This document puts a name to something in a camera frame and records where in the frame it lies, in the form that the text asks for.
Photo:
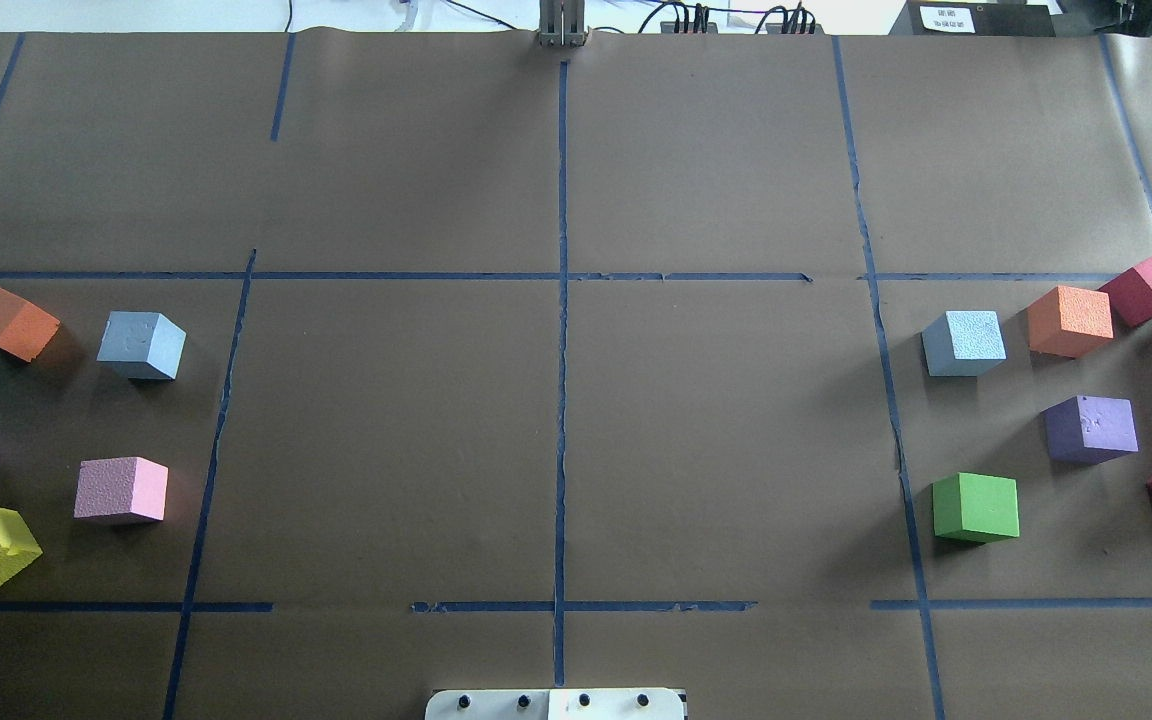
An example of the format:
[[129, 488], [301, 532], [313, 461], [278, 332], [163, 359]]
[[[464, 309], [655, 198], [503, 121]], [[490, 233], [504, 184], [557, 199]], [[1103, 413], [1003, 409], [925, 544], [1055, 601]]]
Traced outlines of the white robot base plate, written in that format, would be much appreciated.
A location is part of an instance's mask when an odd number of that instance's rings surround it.
[[425, 719], [687, 719], [685, 694], [664, 687], [445, 689]]

